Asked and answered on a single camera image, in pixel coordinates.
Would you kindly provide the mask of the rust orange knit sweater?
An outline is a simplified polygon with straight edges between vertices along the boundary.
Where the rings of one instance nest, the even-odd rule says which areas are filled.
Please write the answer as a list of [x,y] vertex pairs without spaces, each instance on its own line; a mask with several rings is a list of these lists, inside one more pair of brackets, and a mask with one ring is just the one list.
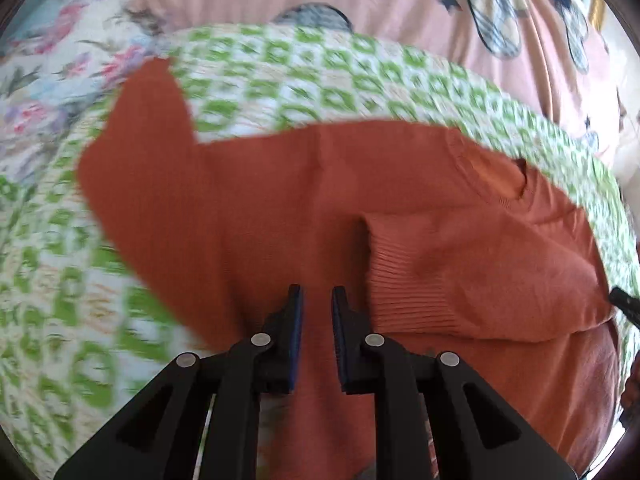
[[337,285],[407,350],[456,352],[574,471],[608,437],[618,335],[596,241],[524,160],[398,120],[202,142],[154,60],[125,82],[76,178],[122,260],[216,351],[302,285],[273,479],[351,479],[374,460],[372,401],[338,381]]

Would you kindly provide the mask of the green white patterned bedsheet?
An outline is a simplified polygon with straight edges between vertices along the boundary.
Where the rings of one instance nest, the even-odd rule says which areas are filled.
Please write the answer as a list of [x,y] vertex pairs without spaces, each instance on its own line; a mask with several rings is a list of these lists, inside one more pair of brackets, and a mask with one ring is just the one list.
[[[292,26],[214,25],[177,32],[166,51],[198,140],[320,122],[396,118],[457,126],[520,155],[583,206],[608,281],[639,288],[636,238],[617,183],[589,148],[486,79],[390,41]],[[198,341],[107,243],[79,195],[75,165],[114,94],[80,101],[73,125],[17,96],[42,66],[2,70],[1,427],[29,472],[55,471],[173,356]]]

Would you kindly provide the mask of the floral pastel blanket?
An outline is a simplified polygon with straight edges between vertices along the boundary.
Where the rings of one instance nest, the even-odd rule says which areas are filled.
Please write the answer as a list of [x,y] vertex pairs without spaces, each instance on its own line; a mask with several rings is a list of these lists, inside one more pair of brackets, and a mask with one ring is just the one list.
[[44,0],[1,43],[1,173],[35,177],[73,121],[153,51],[126,0]]

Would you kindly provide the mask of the pink quilt with plaid hearts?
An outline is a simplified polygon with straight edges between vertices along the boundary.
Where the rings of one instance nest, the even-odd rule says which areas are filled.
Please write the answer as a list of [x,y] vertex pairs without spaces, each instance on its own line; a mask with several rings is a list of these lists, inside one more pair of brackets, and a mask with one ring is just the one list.
[[455,62],[585,142],[614,167],[639,158],[624,119],[623,64],[572,0],[130,0],[165,28],[287,20],[321,6],[351,32]]

